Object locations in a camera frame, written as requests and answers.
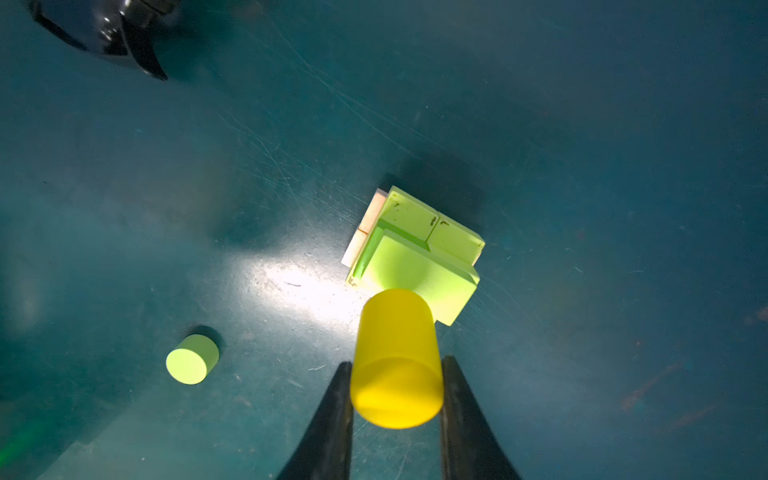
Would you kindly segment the small green cube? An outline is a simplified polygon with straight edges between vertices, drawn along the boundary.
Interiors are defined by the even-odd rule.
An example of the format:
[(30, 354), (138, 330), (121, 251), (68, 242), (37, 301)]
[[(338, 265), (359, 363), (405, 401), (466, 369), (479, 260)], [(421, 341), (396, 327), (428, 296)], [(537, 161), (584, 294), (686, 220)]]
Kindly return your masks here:
[(375, 227), (372, 232), (366, 237), (357, 259), (352, 265), (349, 275), (346, 279), (346, 284), (353, 288), (365, 289), (365, 281), (363, 280), (364, 272), (368, 267), (370, 260), (378, 247), (383, 236), (383, 228), (380, 226)]

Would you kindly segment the yellow cylinder block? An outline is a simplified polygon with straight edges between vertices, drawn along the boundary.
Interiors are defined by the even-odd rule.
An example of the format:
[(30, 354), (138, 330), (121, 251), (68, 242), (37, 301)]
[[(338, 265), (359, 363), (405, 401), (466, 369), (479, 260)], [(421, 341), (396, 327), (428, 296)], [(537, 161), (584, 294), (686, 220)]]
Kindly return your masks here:
[(350, 396), (369, 423), (409, 429), (442, 409), (444, 382), (432, 312), (418, 294), (384, 290), (364, 305)]

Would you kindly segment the natural wood block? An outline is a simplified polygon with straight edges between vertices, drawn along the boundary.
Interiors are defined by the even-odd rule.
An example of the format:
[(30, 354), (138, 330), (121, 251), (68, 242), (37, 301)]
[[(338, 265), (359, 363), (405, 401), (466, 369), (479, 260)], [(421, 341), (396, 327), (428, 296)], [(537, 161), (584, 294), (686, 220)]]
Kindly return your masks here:
[(366, 235), (374, 228), (376, 220), (384, 207), (387, 200), (388, 193), (380, 188), (377, 188), (371, 202), (369, 203), (363, 218), (359, 224), (358, 229), (364, 232)]
[(367, 237), (368, 233), (360, 229), (354, 232), (341, 260), (344, 266), (351, 268), (354, 265), (365, 245)]

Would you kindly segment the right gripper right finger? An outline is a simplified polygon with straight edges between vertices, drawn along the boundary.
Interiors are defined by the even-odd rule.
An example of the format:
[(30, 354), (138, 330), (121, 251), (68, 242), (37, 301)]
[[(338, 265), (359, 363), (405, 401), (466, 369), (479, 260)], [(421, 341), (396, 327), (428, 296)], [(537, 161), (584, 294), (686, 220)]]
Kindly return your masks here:
[(442, 370), (442, 478), (520, 480), (521, 476), (494, 437), (458, 361), (446, 356)]

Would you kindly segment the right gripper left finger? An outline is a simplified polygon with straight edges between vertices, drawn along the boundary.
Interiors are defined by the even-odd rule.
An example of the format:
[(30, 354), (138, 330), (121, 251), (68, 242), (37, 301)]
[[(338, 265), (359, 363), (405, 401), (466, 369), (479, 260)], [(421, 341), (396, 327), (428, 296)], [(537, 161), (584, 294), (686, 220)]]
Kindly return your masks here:
[(338, 365), (319, 406), (278, 479), (350, 478), (354, 412), (352, 363)]

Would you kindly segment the green cylinder block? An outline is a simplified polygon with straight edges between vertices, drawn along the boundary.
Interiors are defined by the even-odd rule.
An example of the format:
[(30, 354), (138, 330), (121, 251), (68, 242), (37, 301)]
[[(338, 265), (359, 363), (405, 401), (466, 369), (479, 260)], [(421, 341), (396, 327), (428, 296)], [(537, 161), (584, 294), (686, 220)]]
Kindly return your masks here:
[(196, 385), (206, 379), (220, 358), (217, 344), (202, 334), (188, 335), (166, 357), (165, 365), (173, 379)]

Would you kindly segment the long green block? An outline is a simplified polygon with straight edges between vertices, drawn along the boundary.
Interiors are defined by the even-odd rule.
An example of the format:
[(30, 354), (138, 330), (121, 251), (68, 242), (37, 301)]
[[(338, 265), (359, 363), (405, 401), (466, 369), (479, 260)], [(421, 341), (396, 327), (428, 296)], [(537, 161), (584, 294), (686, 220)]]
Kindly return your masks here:
[(441, 215), (435, 224), (427, 245), (474, 266), (486, 245), (484, 239), (452, 218)]
[(440, 220), (440, 213), (404, 190), (393, 186), (377, 222), (425, 242)]
[(382, 228), (382, 239), (364, 272), (364, 290), (373, 294), (390, 289), (412, 291), (427, 302), (434, 321), (452, 325), (477, 289), (476, 270)]

